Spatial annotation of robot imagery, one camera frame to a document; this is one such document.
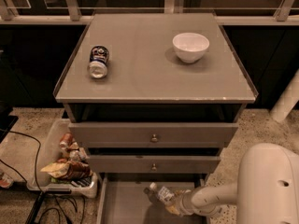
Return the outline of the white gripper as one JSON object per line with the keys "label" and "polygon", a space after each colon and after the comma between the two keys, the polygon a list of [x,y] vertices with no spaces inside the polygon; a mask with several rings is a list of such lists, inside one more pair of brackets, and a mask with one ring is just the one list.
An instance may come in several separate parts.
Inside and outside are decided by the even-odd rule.
{"label": "white gripper", "polygon": [[173,203],[166,207],[166,210],[176,216],[190,216],[193,214],[192,204],[191,204],[191,197],[192,192],[189,189],[177,189],[174,190],[175,196],[178,196],[177,205]]}

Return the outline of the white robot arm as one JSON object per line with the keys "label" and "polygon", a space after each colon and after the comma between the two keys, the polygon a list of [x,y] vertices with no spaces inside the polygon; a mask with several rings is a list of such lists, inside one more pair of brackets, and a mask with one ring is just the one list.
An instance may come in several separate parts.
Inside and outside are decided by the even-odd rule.
{"label": "white robot arm", "polygon": [[279,145],[255,145],[243,156],[235,183],[187,190],[169,210],[214,217],[225,204],[237,206],[237,224],[299,224],[299,155]]}

